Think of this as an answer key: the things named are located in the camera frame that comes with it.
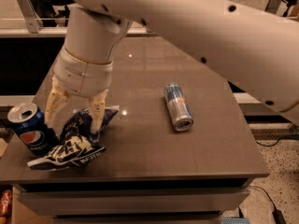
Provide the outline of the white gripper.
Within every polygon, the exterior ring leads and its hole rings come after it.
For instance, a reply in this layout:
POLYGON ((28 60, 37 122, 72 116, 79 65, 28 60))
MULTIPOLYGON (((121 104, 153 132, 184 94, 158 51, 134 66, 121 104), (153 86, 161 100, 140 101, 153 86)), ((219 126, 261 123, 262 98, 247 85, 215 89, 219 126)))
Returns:
POLYGON ((46 125, 53 127, 57 114, 67 105, 70 95, 90 97, 87 107, 92 117, 91 133, 97 133, 105 114, 112 69, 113 62, 83 62, 62 48, 53 66, 52 88, 45 110, 46 125))

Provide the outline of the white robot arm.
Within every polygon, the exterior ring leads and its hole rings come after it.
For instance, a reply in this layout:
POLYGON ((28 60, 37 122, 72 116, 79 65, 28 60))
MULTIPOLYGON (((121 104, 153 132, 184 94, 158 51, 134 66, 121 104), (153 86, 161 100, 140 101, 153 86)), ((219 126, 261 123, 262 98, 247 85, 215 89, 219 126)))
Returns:
POLYGON ((228 0, 73 0, 45 121, 84 97, 103 120, 113 54, 132 22, 149 28, 290 122, 299 123, 299 22, 228 0))

